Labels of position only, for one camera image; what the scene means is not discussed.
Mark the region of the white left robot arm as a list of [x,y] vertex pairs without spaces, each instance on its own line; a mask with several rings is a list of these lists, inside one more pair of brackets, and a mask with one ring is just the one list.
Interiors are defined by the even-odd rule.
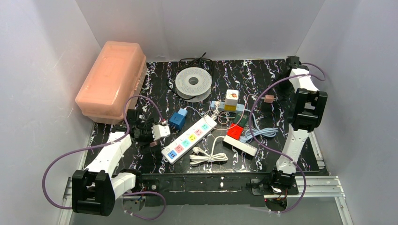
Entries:
[[128,191],[142,186],[142,173],[123,169],[114,174],[119,161],[132,145],[132,138],[143,143],[153,141],[154,118],[142,119],[142,111],[128,110],[127,123],[114,125],[108,136],[108,146],[83,170],[72,176],[72,210],[75,213],[109,216],[116,200]]

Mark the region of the pink cube adapter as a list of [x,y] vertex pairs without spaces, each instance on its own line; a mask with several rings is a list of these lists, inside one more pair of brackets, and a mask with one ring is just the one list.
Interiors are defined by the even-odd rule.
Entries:
[[264,97],[261,98],[264,103],[271,104],[274,101],[276,101],[276,97],[274,95],[265,95]]

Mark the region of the white colourful power strip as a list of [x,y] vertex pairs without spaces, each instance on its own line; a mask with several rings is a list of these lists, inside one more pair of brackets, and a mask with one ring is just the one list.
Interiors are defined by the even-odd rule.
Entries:
[[208,115],[201,118],[161,151],[163,157],[173,165],[205,138],[216,125],[217,122]]

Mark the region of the blue cube adapter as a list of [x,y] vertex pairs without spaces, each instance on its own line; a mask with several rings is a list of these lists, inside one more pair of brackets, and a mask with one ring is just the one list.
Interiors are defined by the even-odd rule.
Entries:
[[182,130],[185,124],[186,115],[187,115],[187,110],[180,108],[177,112],[174,112],[170,117],[170,119],[168,120],[169,126],[177,131]]

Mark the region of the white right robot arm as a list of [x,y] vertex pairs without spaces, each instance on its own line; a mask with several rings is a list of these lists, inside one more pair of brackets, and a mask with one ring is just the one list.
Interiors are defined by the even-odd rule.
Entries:
[[278,77],[281,81],[279,90],[287,90],[291,98],[291,107],[287,115],[289,123],[283,155],[277,160],[277,171],[292,175],[301,150],[310,133],[317,128],[322,120],[328,95],[320,91],[309,75],[309,68],[303,65],[298,56],[288,56],[285,71]]

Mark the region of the white plug with cable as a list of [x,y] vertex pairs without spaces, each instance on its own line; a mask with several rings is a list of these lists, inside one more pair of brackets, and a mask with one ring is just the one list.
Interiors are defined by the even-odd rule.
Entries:
[[205,152],[200,147],[193,147],[193,154],[189,155],[190,166],[198,166],[202,163],[223,163],[228,161],[228,157],[225,153],[214,154],[215,144],[219,139],[225,138],[225,136],[218,136],[214,139],[210,153]]

